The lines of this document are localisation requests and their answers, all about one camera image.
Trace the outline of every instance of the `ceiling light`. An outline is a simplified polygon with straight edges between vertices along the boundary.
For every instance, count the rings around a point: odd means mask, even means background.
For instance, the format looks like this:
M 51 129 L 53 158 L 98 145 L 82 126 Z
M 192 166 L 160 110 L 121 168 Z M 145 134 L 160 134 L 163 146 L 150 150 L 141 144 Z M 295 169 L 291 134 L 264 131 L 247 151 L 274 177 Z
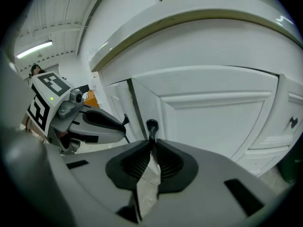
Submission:
M 26 55 L 28 55 L 28 54 L 30 54 L 30 53 L 32 53 L 32 52 L 35 52 L 35 51 L 37 51 L 37 50 L 40 50 L 40 49 L 42 49 L 42 48 L 44 48 L 44 47 L 48 47 L 48 46 L 50 46 L 50 45 L 52 45 L 52 44 L 53 44 L 52 41 L 47 41 L 47 42 L 44 42 L 44 43 L 42 43 L 42 44 L 36 45 L 35 47 L 30 48 L 30 49 L 28 49 L 27 51 L 24 51 L 24 52 L 22 52 L 21 54 L 17 55 L 17 58 L 20 59 L 20 58 L 22 58 L 22 57 L 24 57 L 24 56 L 26 56 Z

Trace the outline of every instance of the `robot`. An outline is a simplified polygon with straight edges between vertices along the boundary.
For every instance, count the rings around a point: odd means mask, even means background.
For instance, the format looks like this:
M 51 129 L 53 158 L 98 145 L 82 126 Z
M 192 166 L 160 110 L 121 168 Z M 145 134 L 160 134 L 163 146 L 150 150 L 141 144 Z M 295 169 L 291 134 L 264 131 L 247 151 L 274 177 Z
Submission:
M 105 144 L 126 137 L 124 125 L 129 122 L 126 115 L 120 123 L 106 111 L 85 105 L 82 92 L 55 72 L 33 76 L 31 89 L 36 96 L 27 115 L 62 154 L 77 152 L 80 141 Z

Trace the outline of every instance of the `person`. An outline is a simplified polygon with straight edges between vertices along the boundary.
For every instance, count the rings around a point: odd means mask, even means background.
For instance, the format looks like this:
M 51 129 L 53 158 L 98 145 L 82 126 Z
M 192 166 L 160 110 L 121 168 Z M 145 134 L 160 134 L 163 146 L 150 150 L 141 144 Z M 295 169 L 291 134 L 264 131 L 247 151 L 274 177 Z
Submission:
M 34 76 L 34 75 L 46 73 L 46 71 L 41 69 L 41 67 L 39 67 L 39 65 L 34 64 L 31 68 L 31 73 L 32 73 L 32 76 Z M 29 132 L 33 131 L 34 133 L 39 135 L 43 141 L 46 140 L 44 134 L 35 126 L 35 124 L 33 124 L 31 122 L 31 120 L 27 114 L 23 118 L 22 124 L 25 126 L 26 131 L 29 131 Z
M 32 72 L 32 76 L 38 75 L 38 74 L 41 74 L 41 73 L 46 73 L 46 71 L 41 69 L 41 67 L 39 67 L 39 65 L 37 65 L 37 64 L 34 64 L 32 66 L 31 72 Z

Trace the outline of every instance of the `black handle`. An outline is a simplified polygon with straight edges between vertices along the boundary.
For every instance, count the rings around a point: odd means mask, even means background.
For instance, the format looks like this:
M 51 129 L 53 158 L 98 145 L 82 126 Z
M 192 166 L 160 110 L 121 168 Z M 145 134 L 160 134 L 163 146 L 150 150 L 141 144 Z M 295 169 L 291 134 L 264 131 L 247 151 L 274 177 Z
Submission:
M 129 123 L 129 119 L 128 119 L 127 115 L 124 114 L 124 120 L 123 120 L 123 122 L 121 123 L 121 125 L 124 126 L 124 125 L 126 125 L 126 124 L 128 124 L 128 123 Z
M 153 143 L 155 145 L 156 144 L 156 132 L 159 129 L 158 122 L 154 119 L 149 119 L 148 121 L 146 121 L 146 126 L 147 126 L 148 131 L 150 132 L 149 141 L 150 141 L 150 143 Z
M 292 123 L 292 124 L 290 125 L 290 127 L 293 129 L 294 126 L 296 126 L 297 123 L 298 123 L 298 118 L 294 119 L 294 118 L 292 117 L 292 118 L 289 120 L 289 122 Z

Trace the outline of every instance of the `door panel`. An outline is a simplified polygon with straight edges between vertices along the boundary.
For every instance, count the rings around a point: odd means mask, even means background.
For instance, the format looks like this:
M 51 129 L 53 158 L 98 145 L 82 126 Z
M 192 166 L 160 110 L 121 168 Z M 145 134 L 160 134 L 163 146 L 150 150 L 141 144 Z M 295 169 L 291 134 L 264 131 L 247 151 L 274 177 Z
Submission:
M 158 138 L 229 158 L 260 133 L 277 87 L 275 76 L 231 66 L 156 70 L 132 82 L 145 128 L 155 119 Z
M 248 149 L 237 163 L 252 174 L 259 175 L 268 165 L 273 167 L 272 163 L 277 163 L 276 159 L 280 159 L 280 156 L 284 156 L 288 150 L 288 146 L 271 149 Z
M 126 81 L 118 82 L 106 87 L 107 94 L 111 97 L 118 119 L 122 122 L 124 114 L 128 116 L 129 123 L 125 125 L 126 135 L 130 142 L 144 140 L 137 115 L 133 106 L 133 99 Z
M 280 75 L 276 98 L 264 129 L 250 148 L 274 148 L 294 143 L 303 120 L 303 85 Z

